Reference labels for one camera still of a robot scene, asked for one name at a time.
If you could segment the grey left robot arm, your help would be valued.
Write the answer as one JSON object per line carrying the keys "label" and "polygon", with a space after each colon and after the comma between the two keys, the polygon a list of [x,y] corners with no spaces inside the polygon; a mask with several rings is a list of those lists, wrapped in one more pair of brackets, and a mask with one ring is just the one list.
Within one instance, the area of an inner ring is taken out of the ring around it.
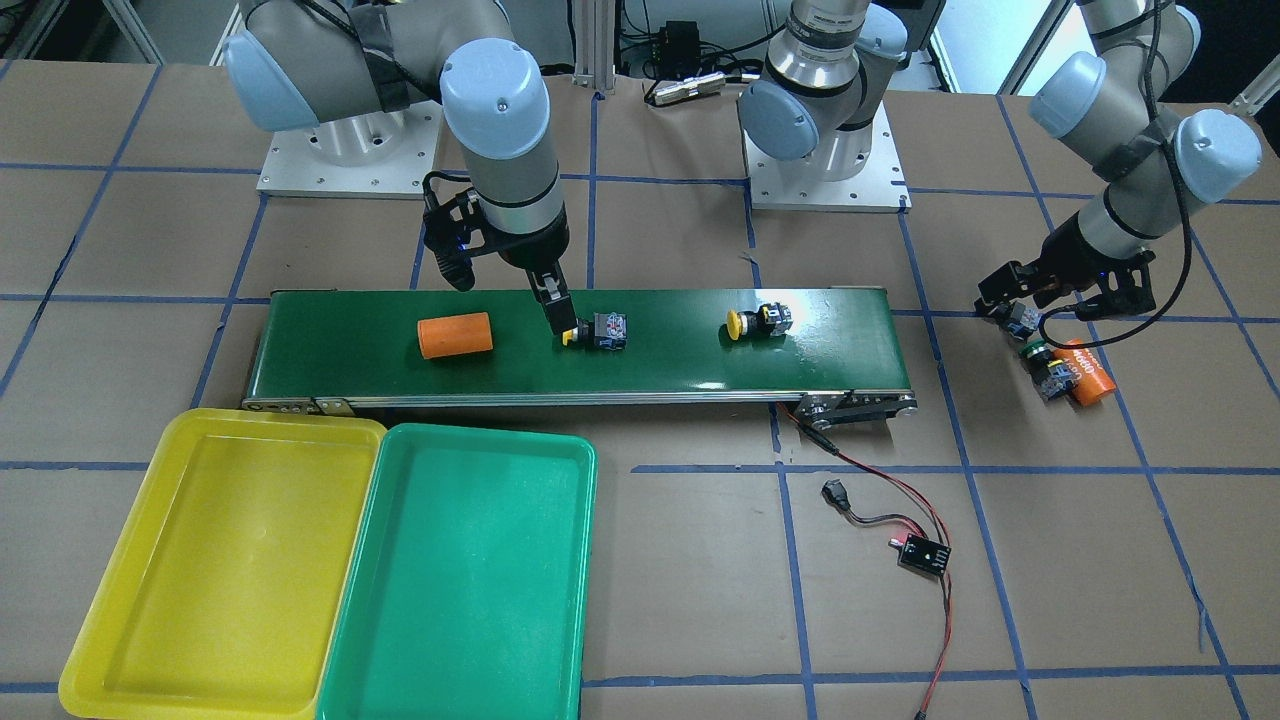
{"label": "grey left robot arm", "polygon": [[[1038,314],[1075,292],[1083,322],[1158,316],[1151,245],[1185,229],[1261,161],[1254,131],[1207,109],[1180,117],[1160,95],[1190,64],[1196,15],[1174,1],[1083,1],[1092,50],[1073,54],[1030,100],[1050,136],[1103,183],[1043,242],[1038,258],[998,266],[978,286],[975,314],[1028,334]],[[832,187],[868,163],[873,120],[908,58],[908,29],[869,1],[795,1],[763,70],[739,99],[745,143],[785,173]]]}

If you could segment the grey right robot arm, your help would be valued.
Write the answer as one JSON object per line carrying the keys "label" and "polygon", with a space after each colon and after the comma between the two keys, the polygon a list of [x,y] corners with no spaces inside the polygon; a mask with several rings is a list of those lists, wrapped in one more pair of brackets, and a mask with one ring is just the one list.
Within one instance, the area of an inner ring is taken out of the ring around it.
{"label": "grey right robot arm", "polygon": [[498,1],[243,1],[225,45],[230,81],[265,131],[302,129],[431,100],[461,146],[470,187],[422,190],[422,242],[456,290],[472,260],[522,270],[550,331],[576,328],[561,258],[570,225],[534,55]]}

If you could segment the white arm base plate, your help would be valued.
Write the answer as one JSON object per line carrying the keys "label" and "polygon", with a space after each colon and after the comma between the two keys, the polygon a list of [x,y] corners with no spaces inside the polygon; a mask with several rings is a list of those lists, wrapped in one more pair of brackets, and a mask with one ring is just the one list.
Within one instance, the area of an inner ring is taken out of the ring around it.
{"label": "white arm base plate", "polygon": [[443,127],[440,104],[276,132],[257,191],[300,199],[420,199]]}
{"label": "white arm base plate", "polygon": [[913,205],[884,106],[869,126],[835,131],[799,160],[774,159],[748,136],[742,152],[756,210],[899,213]]}

